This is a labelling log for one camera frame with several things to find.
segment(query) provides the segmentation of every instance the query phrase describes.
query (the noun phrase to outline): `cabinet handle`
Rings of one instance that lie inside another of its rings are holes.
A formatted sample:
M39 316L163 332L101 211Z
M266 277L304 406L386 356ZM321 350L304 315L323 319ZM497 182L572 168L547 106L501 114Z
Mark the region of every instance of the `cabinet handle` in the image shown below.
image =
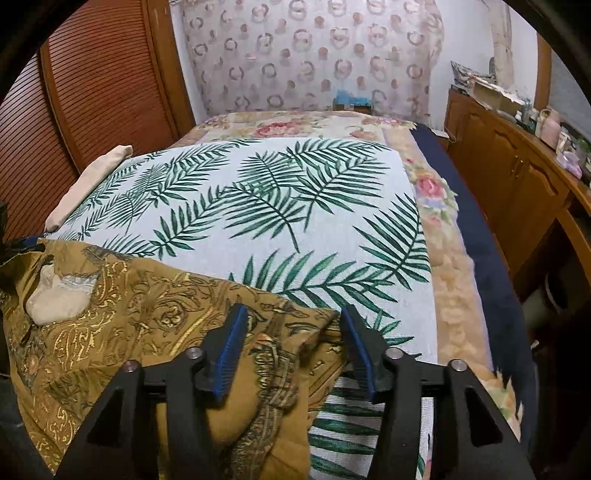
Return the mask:
M519 166L517 167L517 173L515 174L515 179L519 178L519 174L521 173L521 167L523 167L523 160L519 160Z
M511 175L515 173L515 168L517 166L517 161L519 160L519 155L515 156L515 161L513 162L513 166L511 167Z

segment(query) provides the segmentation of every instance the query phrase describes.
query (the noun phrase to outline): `brown patterned cloth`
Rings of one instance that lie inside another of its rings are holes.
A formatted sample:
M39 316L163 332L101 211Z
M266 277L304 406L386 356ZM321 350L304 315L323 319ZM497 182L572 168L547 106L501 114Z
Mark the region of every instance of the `brown patterned cloth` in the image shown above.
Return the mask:
M249 326L236 376L223 407L207 411L226 477L307 477L308 410L320 407L345 364L336 311L83 243L44 242L45 252L0 268L0 307L19 410L53 472L123 361L169 361L242 303ZM37 326L24 304L49 262L61 277L98 279L81 314Z

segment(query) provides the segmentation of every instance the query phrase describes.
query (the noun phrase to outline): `cabinet door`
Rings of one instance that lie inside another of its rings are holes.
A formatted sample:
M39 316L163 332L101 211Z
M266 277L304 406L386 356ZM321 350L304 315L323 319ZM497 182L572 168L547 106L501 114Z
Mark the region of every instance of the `cabinet door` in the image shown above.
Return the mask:
M518 155L519 139L509 128L491 118L490 143L478 158L478 202L493 227L514 187L515 169L523 162Z
M457 92L449 92L447 100L447 112L445 116L445 130L457 138L460 124L465 124L465 117L468 113L468 99L465 95L460 95Z
M528 147L519 152L524 160L517 170L515 188L496 220L496 237L511 275L548 231L564 205L568 188Z
M481 159L489 148L490 139L486 111L480 105L469 105L467 114L457 129L457 141L451 155L456 168L478 201L482 183Z

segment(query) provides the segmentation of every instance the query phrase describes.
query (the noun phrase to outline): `wooden wardrobe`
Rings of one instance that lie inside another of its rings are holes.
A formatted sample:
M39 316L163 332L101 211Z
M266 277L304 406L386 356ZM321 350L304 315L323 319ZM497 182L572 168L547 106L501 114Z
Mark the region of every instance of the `wooden wardrobe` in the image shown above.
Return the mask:
M4 240L41 233L78 175L116 145L140 155L194 125L167 0L90 0L0 105Z

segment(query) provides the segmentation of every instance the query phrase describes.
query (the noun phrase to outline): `navy blue blanket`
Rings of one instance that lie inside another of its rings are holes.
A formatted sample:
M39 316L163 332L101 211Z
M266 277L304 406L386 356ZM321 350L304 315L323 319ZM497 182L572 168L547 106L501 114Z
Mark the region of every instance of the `navy blue blanket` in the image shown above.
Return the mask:
M457 193L457 224L467 254L474 260L475 277L491 348L493 367L511 379L517 402L523 402L521 443L529 451L537 418L534 363L523 313L491 230L476 199L464 183L437 137L425 126L412 130L423 155Z

